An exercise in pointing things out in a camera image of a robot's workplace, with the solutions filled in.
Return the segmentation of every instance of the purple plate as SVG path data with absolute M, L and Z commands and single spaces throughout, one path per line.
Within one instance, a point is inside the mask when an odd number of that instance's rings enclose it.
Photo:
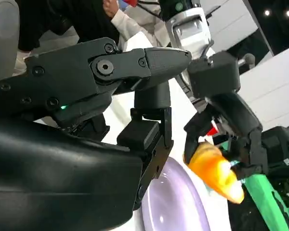
M 209 231 L 200 196 L 183 167 L 169 157 L 142 201 L 145 231 Z

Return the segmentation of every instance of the orange object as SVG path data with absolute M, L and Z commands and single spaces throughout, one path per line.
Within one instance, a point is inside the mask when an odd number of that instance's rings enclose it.
M 221 196 L 236 204 L 243 201 L 241 183 L 231 170 L 229 161 L 214 145 L 208 142 L 199 145 L 187 166 Z

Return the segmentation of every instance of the screw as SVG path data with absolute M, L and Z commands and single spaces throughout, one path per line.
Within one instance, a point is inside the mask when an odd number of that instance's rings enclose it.
M 32 100 L 30 97 L 24 97 L 20 100 L 20 103 L 21 104 L 30 104 L 30 103 L 32 103 Z
M 105 45 L 105 47 L 104 47 L 104 49 L 105 49 L 105 51 L 107 52 L 107 53 L 112 53 L 112 52 L 114 52 L 114 46 L 113 45 L 111 45 L 111 44 L 106 44 Z
M 47 100 L 47 106 L 49 108 L 56 108 L 59 105 L 59 101 L 55 97 L 51 97 Z
M 45 70 L 43 67 L 41 66 L 35 66 L 33 69 L 32 69 L 32 74 L 36 77 L 40 77 L 42 75 L 45 74 Z
M 97 70 L 103 75 L 108 76 L 114 71 L 113 64 L 108 60 L 101 60 L 97 63 Z
M 9 91 L 9 90 L 11 89 L 11 86 L 10 86 L 9 84 L 7 84 L 7 83 L 2 83 L 2 84 L 0 85 L 0 88 L 1 88 L 1 90 L 3 90 L 3 91 Z
M 138 61 L 138 63 L 139 63 L 140 66 L 145 67 L 145 66 L 146 66 L 145 58 L 141 58 L 141 59 Z

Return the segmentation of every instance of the white surface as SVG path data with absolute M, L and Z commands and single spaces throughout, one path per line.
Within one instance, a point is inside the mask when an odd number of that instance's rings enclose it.
M 130 49 L 139 47 L 141 48 L 147 44 L 145 40 L 145 36 L 138 35 L 137 39 L 131 40 L 133 45 L 131 46 L 128 44 L 127 46 Z M 170 80 L 169 85 L 171 91 L 172 107 L 172 138 L 174 140 L 174 146 L 170 156 L 183 166 L 183 168 L 187 171 L 192 181 L 194 182 L 205 207 L 211 230 L 231 230 L 227 200 L 215 192 L 208 192 L 203 181 L 183 163 L 183 153 L 186 138 L 184 126 L 191 119 L 191 117 L 194 116 L 196 110 L 175 79 Z M 110 107 L 104 113 L 107 124 L 110 125 L 110 132 L 106 135 L 105 139 L 103 140 L 104 142 L 116 144 L 116 138 L 118 134 L 131 120 L 130 109 L 133 108 L 133 104 L 133 92 L 113 97 L 113 101 Z M 133 216 L 129 222 L 115 229 L 115 231 L 135 230 L 134 227 L 137 225 L 137 222 L 139 221 L 135 220 Z
M 239 94 L 265 130 L 289 126 L 289 49 L 244 73 Z
M 221 5 L 208 19 L 215 52 L 227 50 L 257 30 L 242 0 L 203 0 L 204 11 Z

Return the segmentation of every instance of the green object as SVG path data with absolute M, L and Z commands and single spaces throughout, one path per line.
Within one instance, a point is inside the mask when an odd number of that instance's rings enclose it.
M 270 231 L 289 231 L 283 213 L 275 198 L 282 204 L 284 212 L 289 216 L 283 200 L 264 175 L 254 175 L 246 179 L 245 186 L 259 209 Z
M 183 9 L 183 4 L 181 2 L 178 2 L 175 5 L 175 9 L 176 9 L 176 11 L 181 11 Z

